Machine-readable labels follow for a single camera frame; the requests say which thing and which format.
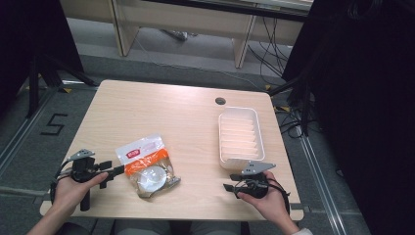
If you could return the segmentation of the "white plastic tray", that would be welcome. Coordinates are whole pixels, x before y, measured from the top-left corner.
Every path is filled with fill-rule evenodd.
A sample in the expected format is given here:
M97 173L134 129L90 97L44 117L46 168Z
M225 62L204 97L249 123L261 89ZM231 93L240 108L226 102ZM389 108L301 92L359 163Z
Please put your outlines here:
M257 112L227 107L218 117L219 160L226 169L242 170L249 161L265 159Z

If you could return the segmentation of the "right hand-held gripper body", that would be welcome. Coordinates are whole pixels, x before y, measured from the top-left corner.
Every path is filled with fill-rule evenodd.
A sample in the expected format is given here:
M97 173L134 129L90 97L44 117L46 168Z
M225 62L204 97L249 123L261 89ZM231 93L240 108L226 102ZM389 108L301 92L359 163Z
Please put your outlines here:
M275 166L276 164L248 161L247 165L238 174L248 175L249 179L236 181L234 186L241 187L243 193L261 199L267 194L269 187L264 172Z

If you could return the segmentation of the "black curtain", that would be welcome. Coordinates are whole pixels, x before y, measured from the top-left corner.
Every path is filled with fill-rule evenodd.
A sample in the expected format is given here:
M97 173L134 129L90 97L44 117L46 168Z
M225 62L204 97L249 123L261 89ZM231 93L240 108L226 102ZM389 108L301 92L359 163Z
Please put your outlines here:
M0 116L42 55L83 71L61 0L0 0Z
M313 0L300 74L371 234L415 235L415 0Z

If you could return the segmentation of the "person's right hand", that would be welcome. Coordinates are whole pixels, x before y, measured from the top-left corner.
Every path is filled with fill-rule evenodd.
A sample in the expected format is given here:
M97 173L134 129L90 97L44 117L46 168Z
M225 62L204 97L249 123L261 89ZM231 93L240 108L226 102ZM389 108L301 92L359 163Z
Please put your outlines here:
M278 226L291 220L282 193L273 187L269 187L267 194L261 199L243 192L239 192L237 196L254 206L265 219Z

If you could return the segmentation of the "person's legs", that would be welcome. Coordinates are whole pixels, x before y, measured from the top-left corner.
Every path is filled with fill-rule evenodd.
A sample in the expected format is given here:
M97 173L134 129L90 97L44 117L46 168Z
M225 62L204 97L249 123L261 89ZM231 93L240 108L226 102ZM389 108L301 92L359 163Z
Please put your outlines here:
M111 235L251 235L242 221L115 220Z

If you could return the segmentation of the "light wooden desk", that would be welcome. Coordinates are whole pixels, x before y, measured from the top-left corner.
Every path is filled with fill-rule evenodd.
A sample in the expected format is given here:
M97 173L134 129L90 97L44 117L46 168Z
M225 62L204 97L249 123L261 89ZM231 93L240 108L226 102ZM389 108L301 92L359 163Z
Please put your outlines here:
M230 38L233 41L235 67L243 66L248 42L294 45L301 22L283 20L271 14L230 13L197 7L177 6L169 2L145 0L60 0L68 18L108 23L114 26L118 53L128 55L142 27L187 31Z

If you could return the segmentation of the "person's left hand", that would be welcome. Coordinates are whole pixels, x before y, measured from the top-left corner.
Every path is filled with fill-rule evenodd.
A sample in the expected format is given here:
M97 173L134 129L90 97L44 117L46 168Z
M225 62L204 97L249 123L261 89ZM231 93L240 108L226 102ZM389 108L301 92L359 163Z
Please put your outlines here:
M70 176L62 178L57 185L52 210L63 216L72 215L87 192L107 177L108 174L104 172L83 183L74 181Z

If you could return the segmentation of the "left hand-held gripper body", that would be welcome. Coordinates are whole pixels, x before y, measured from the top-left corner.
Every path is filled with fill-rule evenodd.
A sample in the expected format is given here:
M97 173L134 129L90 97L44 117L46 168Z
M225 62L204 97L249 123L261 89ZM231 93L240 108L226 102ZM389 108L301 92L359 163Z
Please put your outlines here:
M72 163L70 170L70 177L78 183L84 183L102 172L107 172L105 169L99 170L98 164L95 163L95 153L86 149L81 149L68 158L68 161Z

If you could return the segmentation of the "black metal stand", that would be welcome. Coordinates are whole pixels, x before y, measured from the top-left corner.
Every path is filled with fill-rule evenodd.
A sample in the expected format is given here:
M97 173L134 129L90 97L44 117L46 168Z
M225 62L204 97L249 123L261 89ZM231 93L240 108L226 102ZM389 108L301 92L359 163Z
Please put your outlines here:
M27 117L31 118L39 107L39 77L42 77L48 87L59 88L63 81L58 71L66 71L77 80L92 87L99 84L87 77L82 71L47 54L34 56L29 63L29 105Z
M267 94L272 97L276 94L279 94L283 91L292 89L291 94L288 98L288 103L290 106L294 106L300 109L300 131L301 134L305 137L308 136L307 124L308 124L308 113L309 113L309 98L310 98L310 88L308 76L300 74L297 77L287 81L283 85L271 89Z

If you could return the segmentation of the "clear orange-banded snack bag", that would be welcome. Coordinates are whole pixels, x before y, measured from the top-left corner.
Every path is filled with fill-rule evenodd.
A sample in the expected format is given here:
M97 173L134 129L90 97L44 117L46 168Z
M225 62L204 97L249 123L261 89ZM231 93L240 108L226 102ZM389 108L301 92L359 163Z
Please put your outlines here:
M119 147L115 153L139 198L152 198L159 191L181 182L181 178L174 173L169 152L159 134Z

